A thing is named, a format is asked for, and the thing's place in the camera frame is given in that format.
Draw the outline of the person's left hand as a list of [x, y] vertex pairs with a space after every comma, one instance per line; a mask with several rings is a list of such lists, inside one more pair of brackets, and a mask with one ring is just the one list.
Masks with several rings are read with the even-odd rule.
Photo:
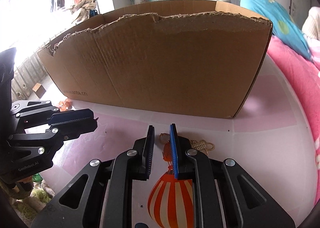
[[15, 187], [20, 190], [29, 191], [33, 188], [33, 177], [27, 177], [25, 179], [21, 179], [15, 183]]

